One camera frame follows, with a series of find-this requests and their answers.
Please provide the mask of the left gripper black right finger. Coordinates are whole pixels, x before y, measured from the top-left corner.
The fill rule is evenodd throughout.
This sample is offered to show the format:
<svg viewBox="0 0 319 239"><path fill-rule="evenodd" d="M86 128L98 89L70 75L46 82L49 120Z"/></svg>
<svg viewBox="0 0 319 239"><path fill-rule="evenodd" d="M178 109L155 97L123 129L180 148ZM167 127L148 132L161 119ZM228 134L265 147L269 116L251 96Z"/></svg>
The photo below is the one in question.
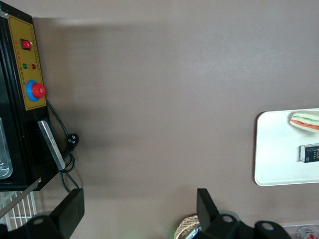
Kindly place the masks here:
<svg viewBox="0 0 319 239"><path fill-rule="evenodd" d="M232 211L219 211L207 189L197 190L198 239L249 239L251 228Z"/></svg>

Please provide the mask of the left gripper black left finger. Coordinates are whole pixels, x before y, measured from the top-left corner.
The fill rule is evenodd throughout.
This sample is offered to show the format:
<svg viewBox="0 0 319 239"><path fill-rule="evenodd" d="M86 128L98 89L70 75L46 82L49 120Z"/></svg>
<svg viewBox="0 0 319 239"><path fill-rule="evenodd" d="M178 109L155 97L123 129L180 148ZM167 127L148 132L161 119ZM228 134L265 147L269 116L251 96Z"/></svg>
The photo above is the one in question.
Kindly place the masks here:
<svg viewBox="0 0 319 239"><path fill-rule="evenodd" d="M27 239L69 239L85 213L84 190L72 190L48 215L39 215L25 226Z"/></svg>

